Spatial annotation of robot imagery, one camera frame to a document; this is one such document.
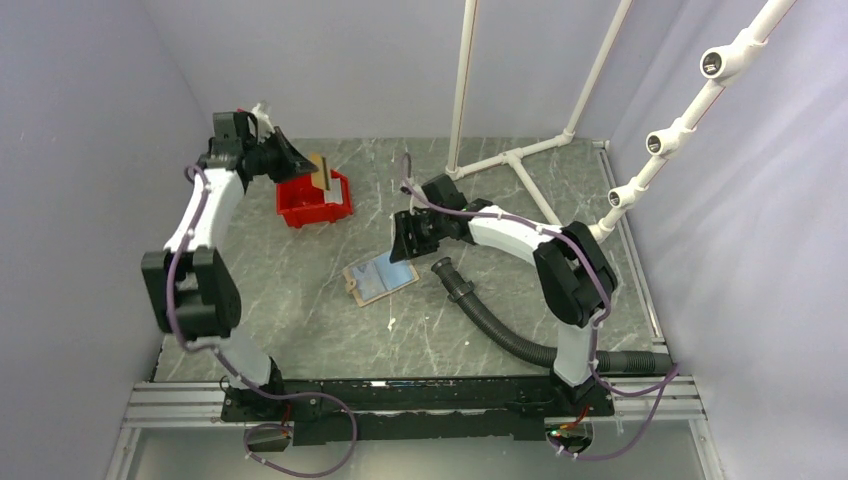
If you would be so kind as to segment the gold credit card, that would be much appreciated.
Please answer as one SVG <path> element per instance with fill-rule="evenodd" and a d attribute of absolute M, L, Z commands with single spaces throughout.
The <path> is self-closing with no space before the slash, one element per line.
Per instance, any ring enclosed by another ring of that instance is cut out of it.
<path fill-rule="evenodd" d="M 321 154 L 312 153 L 309 160 L 315 166 L 315 171 L 311 174 L 312 186 L 322 191 L 330 191 L 331 175 L 326 158 Z"/>

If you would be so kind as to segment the red plastic bin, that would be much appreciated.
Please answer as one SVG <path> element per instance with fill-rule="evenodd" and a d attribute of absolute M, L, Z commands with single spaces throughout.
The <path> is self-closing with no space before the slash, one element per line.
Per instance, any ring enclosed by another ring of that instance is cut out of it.
<path fill-rule="evenodd" d="M 276 185 L 276 212 L 287 226 L 299 229 L 309 224 L 335 223 L 354 213 L 348 178 L 335 170 L 331 170 L 330 175 L 331 178 L 341 179 L 344 193 L 342 205 L 326 204 L 324 191 L 314 188 L 307 177 Z"/>

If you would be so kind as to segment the tan leather card holder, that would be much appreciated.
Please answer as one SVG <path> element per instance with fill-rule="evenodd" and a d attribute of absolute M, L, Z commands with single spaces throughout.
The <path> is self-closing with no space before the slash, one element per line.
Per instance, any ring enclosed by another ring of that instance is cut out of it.
<path fill-rule="evenodd" d="M 408 260 L 392 263 L 389 252 L 346 267 L 342 275 L 347 293 L 359 307 L 374 303 L 420 279 Z"/>

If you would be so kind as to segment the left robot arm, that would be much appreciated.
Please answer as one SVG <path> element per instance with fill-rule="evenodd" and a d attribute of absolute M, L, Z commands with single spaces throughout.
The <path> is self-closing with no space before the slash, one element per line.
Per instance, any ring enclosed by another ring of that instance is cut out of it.
<path fill-rule="evenodd" d="M 265 103 L 214 114 L 206 151 L 184 170 L 192 185 L 185 213 L 164 246 L 141 261 L 160 330 L 188 354 L 213 356 L 232 391 L 247 395 L 264 420 L 285 411 L 288 394 L 275 361 L 239 329 L 241 296 L 219 246 L 255 178 L 282 184 L 316 170 L 273 124 Z"/>

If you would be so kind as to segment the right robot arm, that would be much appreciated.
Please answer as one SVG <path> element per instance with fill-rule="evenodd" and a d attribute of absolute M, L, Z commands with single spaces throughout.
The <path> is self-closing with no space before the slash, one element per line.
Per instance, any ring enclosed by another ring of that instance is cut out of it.
<path fill-rule="evenodd" d="M 618 280 L 589 227 L 534 222 L 487 201 L 462 210 L 431 205 L 392 215 L 390 261 L 411 260 L 439 249 L 445 238 L 491 247 L 536 269 L 548 309 L 559 320 L 552 372 L 562 381 L 551 388 L 557 411 L 574 415 L 585 407 L 585 384 L 599 371 L 598 330 L 611 310 Z"/>

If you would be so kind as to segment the stack of white cards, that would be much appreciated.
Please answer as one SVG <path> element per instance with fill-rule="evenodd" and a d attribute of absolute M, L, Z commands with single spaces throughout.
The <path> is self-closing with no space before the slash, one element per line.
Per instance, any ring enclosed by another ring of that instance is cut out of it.
<path fill-rule="evenodd" d="M 331 178 L 328 183 L 329 189 L 324 191 L 324 202 L 326 204 L 344 203 L 343 185 L 340 178 Z"/>

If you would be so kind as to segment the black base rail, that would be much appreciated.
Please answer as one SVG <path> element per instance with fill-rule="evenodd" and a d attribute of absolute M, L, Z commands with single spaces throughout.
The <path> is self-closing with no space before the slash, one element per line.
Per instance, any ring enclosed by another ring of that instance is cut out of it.
<path fill-rule="evenodd" d="M 540 440 L 572 418 L 610 417 L 599 386 L 571 390 L 548 374 L 401 379 L 288 380 L 285 400 L 225 388 L 225 423 L 273 422 L 296 446 L 330 442 L 510 437 Z"/>

